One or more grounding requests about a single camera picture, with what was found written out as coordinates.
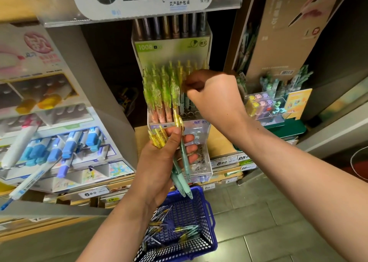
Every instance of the fingernail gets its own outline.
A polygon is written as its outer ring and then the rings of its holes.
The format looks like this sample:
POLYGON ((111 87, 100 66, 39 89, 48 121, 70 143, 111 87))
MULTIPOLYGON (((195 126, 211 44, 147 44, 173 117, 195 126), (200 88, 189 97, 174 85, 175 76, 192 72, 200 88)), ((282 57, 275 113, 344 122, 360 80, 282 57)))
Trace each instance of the fingernail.
POLYGON ((172 132, 176 133, 176 134, 182 134, 182 130, 179 127, 174 128, 174 130, 172 132))

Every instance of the blue marker tip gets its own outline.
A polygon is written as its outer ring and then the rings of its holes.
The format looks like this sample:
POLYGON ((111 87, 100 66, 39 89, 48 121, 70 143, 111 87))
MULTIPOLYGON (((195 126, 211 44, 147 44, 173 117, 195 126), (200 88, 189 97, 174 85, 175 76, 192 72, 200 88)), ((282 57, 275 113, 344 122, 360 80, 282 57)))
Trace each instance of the blue marker tip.
POLYGON ((10 203, 13 202, 13 199, 12 198, 9 198, 1 207, 0 207, 0 210, 3 211, 6 209, 7 206, 9 206, 10 203))

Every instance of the basket handle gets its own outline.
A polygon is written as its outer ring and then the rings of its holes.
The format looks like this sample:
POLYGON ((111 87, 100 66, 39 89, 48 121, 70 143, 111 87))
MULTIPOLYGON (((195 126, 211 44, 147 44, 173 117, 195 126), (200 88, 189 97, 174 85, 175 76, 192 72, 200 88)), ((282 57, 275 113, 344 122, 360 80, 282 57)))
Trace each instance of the basket handle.
POLYGON ((205 200, 205 203, 206 203, 207 208, 209 209, 209 215, 211 216, 211 219, 212 219, 212 227, 211 227, 211 230, 214 232, 214 226, 216 225, 216 222, 214 221, 214 214, 212 212, 211 205, 208 203, 207 200, 205 200))

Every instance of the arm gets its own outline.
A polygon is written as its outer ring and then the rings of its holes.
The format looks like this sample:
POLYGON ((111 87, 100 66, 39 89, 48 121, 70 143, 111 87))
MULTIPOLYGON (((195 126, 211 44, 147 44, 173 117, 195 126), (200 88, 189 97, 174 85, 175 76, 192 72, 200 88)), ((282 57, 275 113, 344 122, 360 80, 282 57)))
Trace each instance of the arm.
POLYGON ((186 85, 201 115, 254 160, 331 246, 348 261, 367 260, 367 183, 248 117, 234 76, 199 70, 186 85))
MULTIPOLYGON (((97 230, 77 262, 133 261, 154 211, 163 203, 172 186, 172 158, 180 144, 182 131, 172 127, 166 132, 171 136, 162 149, 157 149, 151 142, 146 144, 130 189, 97 230)), ((184 137, 185 143, 193 140, 192 134, 184 137)), ((193 153, 197 148, 197 145, 190 145, 186 151, 193 153)), ((197 158, 197 154, 188 157, 189 162, 197 158)))

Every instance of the white cable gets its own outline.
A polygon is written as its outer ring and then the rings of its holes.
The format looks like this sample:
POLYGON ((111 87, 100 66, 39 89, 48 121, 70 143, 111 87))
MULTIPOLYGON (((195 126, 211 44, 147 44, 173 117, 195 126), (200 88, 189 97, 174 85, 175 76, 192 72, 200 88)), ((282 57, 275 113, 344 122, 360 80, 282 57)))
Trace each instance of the white cable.
POLYGON ((361 148, 360 150, 357 150, 357 151, 352 155, 352 157, 350 158, 350 166, 352 167, 352 170, 354 171, 354 173, 356 173, 356 174, 357 174, 359 177, 361 177, 363 180, 368 181, 368 179, 363 178, 362 176, 360 176, 360 175, 355 171, 355 168, 354 168, 354 166, 352 165, 352 159, 353 159, 353 157, 355 157, 355 155, 356 155, 357 153, 359 153, 361 150, 364 150, 364 149, 366 149, 366 148, 368 148, 368 146, 366 146, 366 147, 364 147, 364 148, 361 148))

